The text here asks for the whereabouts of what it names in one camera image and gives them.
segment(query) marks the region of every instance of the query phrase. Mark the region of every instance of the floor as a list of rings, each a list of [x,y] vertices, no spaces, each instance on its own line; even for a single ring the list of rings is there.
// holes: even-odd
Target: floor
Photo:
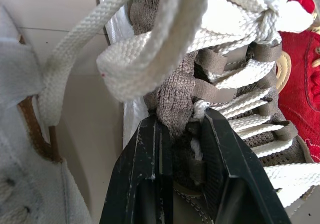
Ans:
[[[97,0],[0,0],[44,64],[66,33]],[[99,223],[113,165],[122,150],[123,107],[108,93],[96,68],[107,47],[101,30],[79,54],[68,80],[62,119],[57,127],[60,151],[89,208]],[[320,190],[303,205],[293,223],[318,223]]]

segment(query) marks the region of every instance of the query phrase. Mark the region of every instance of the red fabric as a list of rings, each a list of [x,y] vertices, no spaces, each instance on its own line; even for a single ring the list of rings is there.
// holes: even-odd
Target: red fabric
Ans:
[[[278,106],[291,120],[298,134],[307,143],[315,162],[320,162],[320,66],[312,62],[320,58],[315,48],[320,47],[320,36],[310,31],[302,33],[281,32],[282,47],[291,57],[290,78],[279,94]]]
[[[295,0],[295,1],[298,1],[308,13],[312,13],[316,8],[316,5],[313,0]]]

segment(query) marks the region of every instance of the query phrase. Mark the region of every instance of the sneaker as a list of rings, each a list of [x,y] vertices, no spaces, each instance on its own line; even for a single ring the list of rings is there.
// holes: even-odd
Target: sneaker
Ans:
[[[2,6],[0,57],[0,223],[92,223],[53,127],[46,138],[35,54]]]
[[[137,37],[154,28],[159,1],[133,0],[128,4],[129,20]],[[263,27],[263,12],[274,9],[282,15],[270,14],[274,16],[266,17],[270,23]],[[290,15],[290,10],[295,10],[296,15]],[[126,13],[117,15],[118,18],[122,15],[129,29]],[[302,17],[304,24],[288,25]],[[305,142],[278,109],[275,74],[275,61],[281,55],[281,37],[277,31],[301,32],[309,27],[312,19],[299,3],[287,0],[209,0],[202,18],[203,29],[196,36],[197,39],[204,35],[207,43],[202,48],[191,46],[173,73],[144,96],[149,112],[156,112],[170,130],[174,142],[174,188],[194,207],[201,217],[199,221],[209,223],[211,217],[203,207],[199,185],[202,180],[192,177],[189,160],[202,158],[197,128],[206,108],[219,110],[228,118],[233,129],[257,154],[289,215],[293,202],[300,197],[305,199],[312,191],[311,186],[319,184],[313,175],[320,167],[312,164]],[[106,26],[108,33],[117,29],[117,22],[119,20],[113,20]],[[102,57],[98,64],[102,66]],[[145,117],[147,112],[140,98],[127,102],[124,108],[124,113],[129,113],[129,118],[124,117],[124,126],[132,127],[124,129],[127,141],[138,125],[132,116],[137,113],[136,116]],[[182,205],[179,198],[174,203],[175,208]]]
[[[103,1],[53,51],[43,69],[45,89],[37,100],[47,126],[59,122],[77,52],[128,1]],[[200,215],[198,221],[214,219],[203,208],[199,185],[203,180],[190,178],[189,170],[190,159],[202,158],[197,126],[207,108],[227,117],[261,158],[284,207],[318,185],[320,166],[307,163],[312,161],[308,149],[278,110],[273,85],[281,53],[277,31],[303,31],[312,16],[299,3],[287,0],[158,2],[133,1],[129,12],[136,36],[108,47],[97,59],[98,69],[118,100],[148,94],[146,105],[168,126],[174,142],[174,188]],[[187,219],[185,223],[192,220],[187,214],[180,216]]]

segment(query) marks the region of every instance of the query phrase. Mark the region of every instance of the gray knit fabric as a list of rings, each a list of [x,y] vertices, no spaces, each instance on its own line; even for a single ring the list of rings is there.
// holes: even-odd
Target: gray knit fabric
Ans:
[[[134,0],[131,5],[130,19],[133,24],[135,34],[147,32],[152,29],[152,24],[157,12],[159,0]],[[180,63],[175,72],[154,92],[146,95],[145,101],[150,109],[156,109],[158,118],[168,126],[173,141],[173,171],[174,179],[181,185],[199,190],[199,187],[194,185],[193,180],[189,178],[188,160],[193,156],[190,148],[192,134],[185,131],[185,126],[189,117],[192,114],[192,97],[191,93],[194,88],[194,74],[197,78],[207,81],[201,66],[194,67],[194,58],[196,52],[188,54]],[[252,52],[248,50],[247,60],[252,57]],[[237,96],[253,91],[258,87],[258,83],[239,88]],[[278,94],[274,86],[267,95],[266,99],[278,103]],[[250,110],[234,118],[245,117],[259,113],[258,109]],[[274,114],[268,123],[284,121],[285,118],[280,110]],[[264,132],[247,138],[244,141],[250,147],[256,147],[276,139],[274,132]],[[290,148],[280,152],[260,158],[263,166],[272,166],[288,163],[304,163],[306,162],[303,150],[297,140],[293,139],[293,144]]]
[[[130,19],[135,34],[152,29],[159,0],[134,0]],[[165,124],[172,138],[182,135],[193,112],[191,93],[195,86],[194,59],[197,51],[187,54],[177,69],[154,92],[144,97],[149,109],[156,109],[159,120]]]

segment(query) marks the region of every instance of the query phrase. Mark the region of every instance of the shoelace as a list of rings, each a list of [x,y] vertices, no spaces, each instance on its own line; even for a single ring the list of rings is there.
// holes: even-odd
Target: shoelace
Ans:
[[[78,51],[127,1],[105,0],[72,29],[53,51],[44,69],[46,89],[38,99],[41,116],[48,126],[59,122],[67,78]],[[186,51],[217,46],[218,52],[225,54],[251,42],[277,44],[281,40],[277,31],[300,32],[307,29],[313,20],[296,1],[232,1],[233,3],[227,0],[208,0],[206,3],[206,0],[161,0],[152,32],[115,43],[98,57],[99,71],[111,93],[124,101],[152,91],[177,67]],[[260,80],[273,66],[274,62],[250,60],[243,69],[225,72],[219,77],[208,73],[208,78],[219,89],[238,88]],[[260,99],[267,92],[268,90],[260,90],[238,97],[220,107],[220,111],[226,116],[232,116],[259,107],[264,104]],[[235,120],[232,125],[243,138],[283,127],[263,126],[263,120],[265,119],[256,116]],[[247,122],[250,125],[242,129],[241,125]],[[260,153],[266,155],[270,151],[278,152],[290,143],[272,145]],[[319,184],[318,165],[311,165],[312,168],[307,167],[309,165],[266,168],[274,188],[282,188],[278,194],[285,207],[299,198],[311,185]],[[312,174],[308,176],[305,171],[283,173],[285,168],[298,169],[302,166],[303,169],[311,170]],[[303,180],[303,185],[292,185],[294,179]]]
[[[263,18],[263,22],[267,20],[271,20],[269,15],[267,18]],[[309,15],[309,24],[311,24],[312,17]],[[271,26],[268,26],[269,29],[277,28],[279,23],[277,20],[271,21]],[[228,43],[226,46],[220,45],[217,48],[217,51],[220,54],[225,54],[228,51],[231,51],[235,48],[244,46],[249,44],[252,41],[261,44],[271,44],[277,45],[280,42],[280,38],[278,33],[269,32],[267,35],[261,35],[258,27],[255,27],[258,32],[254,31],[253,35],[250,34],[252,30],[249,29],[248,35],[241,39],[240,41],[235,41],[233,43]],[[246,86],[252,84],[254,82],[259,81],[261,78],[266,76],[271,69],[274,67],[275,62],[259,62],[253,59],[250,59],[245,68],[241,68],[238,70],[227,71],[222,75],[215,75],[210,72],[206,72],[208,79],[211,83],[214,83],[216,88],[240,88],[242,86]],[[199,100],[194,104],[194,118],[202,119],[205,113],[206,108],[214,108],[220,111],[226,118],[231,118],[236,115],[242,114],[254,108],[260,107],[262,105],[267,104],[268,102],[261,100],[269,93],[270,89],[257,89],[253,92],[241,95],[235,98],[233,101],[216,106],[211,105],[204,100]],[[248,138],[263,132],[267,131],[276,131],[284,128],[283,125],[274,125],[274,124],[265,124],[268,120],[270,120],[271,116],[261,116],[258,114],[254,114],[248,117],[239,118],[235,120],[230,120],[231,127],[237,132],[237,134],[242,138]],[[293,140],[275,140],[270,143],[266,143],[264,145],[252,148],[252,150],[257,154],[258,157],[267,156],[273,153],[277,153],[289,148],[293,143]],[[202,153],[199,148],[199,142],[195,139],[191,142],[191,148],[195,152],[195,158],[197,160],[201,160]],[[312,169],[312,174],[304,173],[304,169]],[[319,166],[313,164],[298,164],[298,165],[280,165],[265,168],[269,179],[274,186],[274,188],[279,188],[278,196],[284,207],[289,206],[292,202],[294,202],[297,198],[303,195],[311,185],[317,185],[320,183],[320,175],[318,174],[320,169]]]

